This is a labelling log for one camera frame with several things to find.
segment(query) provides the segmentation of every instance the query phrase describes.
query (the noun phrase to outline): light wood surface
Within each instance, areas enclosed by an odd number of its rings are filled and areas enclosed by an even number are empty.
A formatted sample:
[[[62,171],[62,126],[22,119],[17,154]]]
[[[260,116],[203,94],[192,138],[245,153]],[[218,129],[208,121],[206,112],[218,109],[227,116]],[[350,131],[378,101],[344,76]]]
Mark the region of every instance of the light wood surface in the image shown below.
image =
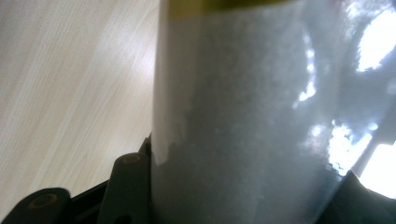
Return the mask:
[[[109,178],[150,133],[159,0],[0,1],[0,220]]]

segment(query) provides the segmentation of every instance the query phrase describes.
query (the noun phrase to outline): black bracket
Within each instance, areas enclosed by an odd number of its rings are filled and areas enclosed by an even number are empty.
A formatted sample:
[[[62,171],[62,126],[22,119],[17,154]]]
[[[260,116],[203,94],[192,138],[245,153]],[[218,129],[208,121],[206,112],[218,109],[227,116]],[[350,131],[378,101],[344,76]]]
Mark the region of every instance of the black bracket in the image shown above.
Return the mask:
[[[3,224],[149,224],[150,140],[119,157],[108,181],[74,198],[42,189],[20,201]],[[317,224],[396,223],[396,201],[366,189],[350,173]]]

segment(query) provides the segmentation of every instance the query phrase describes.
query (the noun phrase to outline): black plastic part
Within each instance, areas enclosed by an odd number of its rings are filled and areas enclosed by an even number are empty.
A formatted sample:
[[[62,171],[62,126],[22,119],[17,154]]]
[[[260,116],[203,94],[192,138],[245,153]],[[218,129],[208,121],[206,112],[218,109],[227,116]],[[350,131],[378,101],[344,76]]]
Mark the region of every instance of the black plastic part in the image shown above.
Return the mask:
[[[62,214],[69,203],[66,189],[42,189],[20,201],[3,224],[66,223]]]
[[[94,224],[97,222],[100,207],[105,197],[107,182],[93,187],[72,198],[64,211],[64,217],[70,224]]]
[[[149,224],[150,142],[114,164],[110,179],[70,199],[42,189],[20,201],[3,224]],[[394,224],[396,201],[365,188],[349,173],[317,224]]]
[[[150,173],[146,143],[138,153],[121,156],[114,163],[98,224],[149,223]]]
[[[394,224],[395,206],[395,200],[368,190],[349,173],[317,224]]]

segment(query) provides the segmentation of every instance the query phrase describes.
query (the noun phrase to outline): translucent container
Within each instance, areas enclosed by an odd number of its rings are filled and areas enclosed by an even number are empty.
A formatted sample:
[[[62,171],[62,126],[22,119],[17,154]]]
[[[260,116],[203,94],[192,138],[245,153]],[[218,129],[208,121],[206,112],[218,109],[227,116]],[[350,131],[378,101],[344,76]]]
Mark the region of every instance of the translucent container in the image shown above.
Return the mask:
[[[347,126],[356,18],[376,10],[350,2],[369,1],[162,1],[154,223],[316,221],[389,105]]]

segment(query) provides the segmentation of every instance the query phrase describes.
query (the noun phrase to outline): wood grain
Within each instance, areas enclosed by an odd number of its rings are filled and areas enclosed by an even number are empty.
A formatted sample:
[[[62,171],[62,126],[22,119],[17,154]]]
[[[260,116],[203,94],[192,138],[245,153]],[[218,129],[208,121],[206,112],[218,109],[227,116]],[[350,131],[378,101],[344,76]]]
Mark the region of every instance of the wood grain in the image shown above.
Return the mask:
[[[149,135],[158,0],[0,1],[0,220],[76,195]]]

